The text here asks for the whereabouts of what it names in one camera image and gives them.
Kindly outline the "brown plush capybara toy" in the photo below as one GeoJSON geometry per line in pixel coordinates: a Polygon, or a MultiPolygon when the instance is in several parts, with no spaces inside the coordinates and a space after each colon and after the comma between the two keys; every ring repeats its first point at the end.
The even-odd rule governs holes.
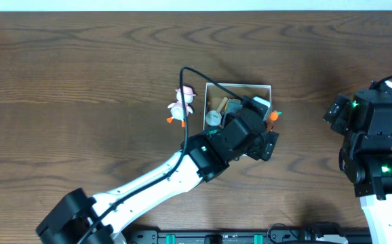
{"type": "Polygon", "coordinates": [[[281,114],[282,112],[277,110],[274,110],[270,113],[270,115],[267,117],[267,120],[265,121],[267,131],[271,131],[274,128],[274,122],[278,120],[281,114]]]}

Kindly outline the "white wooden pellet drum toy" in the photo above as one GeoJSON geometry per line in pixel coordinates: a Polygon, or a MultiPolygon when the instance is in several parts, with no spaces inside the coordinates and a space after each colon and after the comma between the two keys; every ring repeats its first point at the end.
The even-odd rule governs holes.
{"type": "Polygon", "coordinates": [[[211,110],[210,112],[208,112],[205,115],[205,122],[209,125],[209,126],[217,126],[220,125],[221,121],[222,121],[222,110],[224,108],[224,106],[226,105],[226,103],[228,102],[228,98],[224,97],[221,101],[221,103],[218,105],[216,110],[211,110]]]}

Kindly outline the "white duck toy pink hat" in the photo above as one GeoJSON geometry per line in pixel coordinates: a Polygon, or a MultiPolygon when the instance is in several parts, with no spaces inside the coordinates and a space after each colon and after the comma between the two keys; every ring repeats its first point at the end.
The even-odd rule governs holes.
{"type": "Polygon", "coordinates": [[[175,89],[176,91],[176,101],[168,105],[171,116],[167,118],[168,123],[172,123],[173,120],[181,121],[181,127],[185,127],[186,122],[184,121],[184,116],[189,116],[193,114],[193,108],[191,103],[193,102],[196,94],[192,87],[183,86],[183,95],[181,94],[181,89],[175,89]]]}

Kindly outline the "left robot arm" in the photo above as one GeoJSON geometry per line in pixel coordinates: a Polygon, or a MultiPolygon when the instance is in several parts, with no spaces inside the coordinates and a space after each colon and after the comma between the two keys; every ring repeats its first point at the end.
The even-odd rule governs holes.
{"type": "Polygon", "coordinates": [[[65,195],[36,228],[42,243],[125,243],[122,231],[152,208],[209,182],[242,155],[268,161],[278,134],[267,130],[271,103],[243,97],[224,127],[186,138],[165,163],[118,188],[87,196],[65,195]]]}

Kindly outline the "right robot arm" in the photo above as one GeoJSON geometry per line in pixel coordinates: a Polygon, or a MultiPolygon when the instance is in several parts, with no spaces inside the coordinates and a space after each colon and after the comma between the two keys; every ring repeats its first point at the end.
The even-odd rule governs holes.
{"type": "Polygon", "coordinates": [[[336,97],[324,115],[343,136],[338,163],[353,184],[373,243],[392,243],[392,81],[336,97]]]}

